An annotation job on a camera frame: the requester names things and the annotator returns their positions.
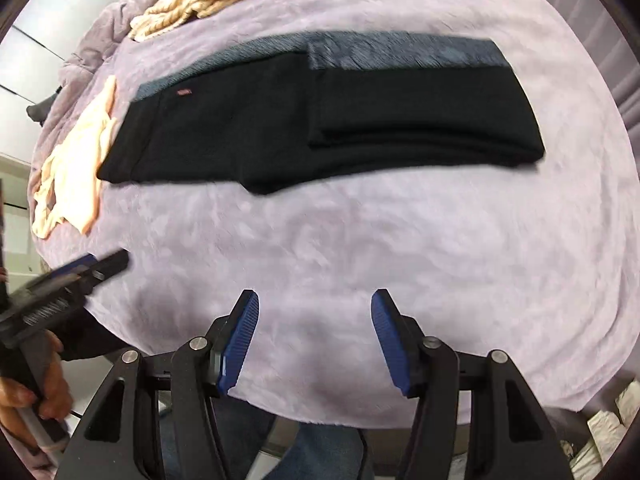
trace silver bolt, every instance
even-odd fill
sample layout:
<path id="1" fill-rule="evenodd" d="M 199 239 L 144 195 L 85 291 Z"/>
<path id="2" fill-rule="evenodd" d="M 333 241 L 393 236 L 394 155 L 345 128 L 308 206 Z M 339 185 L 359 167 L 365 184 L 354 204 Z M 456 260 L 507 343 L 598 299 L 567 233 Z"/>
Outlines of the silver bolt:
<path id="1" fill-rule="evenodd" d="M 205 346 L 207 346 L 207 340 L 203 337 L 194 337 L 191 341 L 189 341 L 189 346 L 192 350 L 202 350 Z"/>
<path id="2" fill-rule="evenodd" d="M 437 337 L 434 337 L 433 335 L 428 335 L 422 340 L 422 344 L 427 348 L 435 350 L 436 348 L 440 348 L 440 346 L 442 346 L 442 341 L 440 341 Z"/>
<path id="3" fill-rule="evenodd" d="M 135 350 L 127 350 L 122 354 L 122 360 L 127 364 L 135 362 L 138 359 L 138 352 Z"/>
<path id="4" fill-rule="evenodd" d="M 491 352 L 491 359 L 493 359 L 499 365 L 503 365 L 509 360 L 509 356 L 502 350 L 494 350 L 493 352 Z"/>

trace person's leg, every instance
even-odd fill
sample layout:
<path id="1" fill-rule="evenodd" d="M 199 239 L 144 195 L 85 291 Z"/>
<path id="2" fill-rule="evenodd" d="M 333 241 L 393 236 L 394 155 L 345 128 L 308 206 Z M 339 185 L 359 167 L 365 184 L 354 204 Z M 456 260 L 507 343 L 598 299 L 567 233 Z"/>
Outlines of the person's leg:
<path id="1" fill-rule="evenodd" d="M 213 408 L 229 474 L 233 480 L 244 480 L 269 436 L 275 415 L 233 397 L 213 399 Z M 166 480 L 180 480 L 174 421 L 170 412 L 160 419 L 160 441 Z"/>
<path id="2" fill-rule="evenodd" d="M 265 480 L 373 480 L 364 435 L 355 428 L 300 424 L 293 446 Z"/>

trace bed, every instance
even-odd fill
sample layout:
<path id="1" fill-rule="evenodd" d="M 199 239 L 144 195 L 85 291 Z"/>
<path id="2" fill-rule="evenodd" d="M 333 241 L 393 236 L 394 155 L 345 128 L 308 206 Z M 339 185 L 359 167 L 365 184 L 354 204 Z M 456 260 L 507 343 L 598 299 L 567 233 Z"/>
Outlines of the bed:
<path id="1" fill-rule="evenodd" d="M 506 350 L 545 406 L 580 410 L 620 370 L 640 333 L 638 174 L 606 84 L 545 0 L 243 0 L 144 43 L 126 38 L 155 1 L 109 6 L 65 64 L 30 200 L 41 164 L 108 75 L 121 121 L 140 84 L 299 30 L 490 38 L 547 154 L 535 171 L 381 171 L 267 197 L 231 183 L 106 185 L 87 236 L 63 224 L 38 250 L 52 267 L 131 252 L 130 272 L 88 306 L 114 334 L 171 351 L 252 288 L 260 322 L 231 394 L 295 420 L 361 428 L 408 427 L 415 408 L 391 383 L 372 330 L 380 287 L 457 350 Z M 465 398 L 460 422 L 468 417 Z"/>

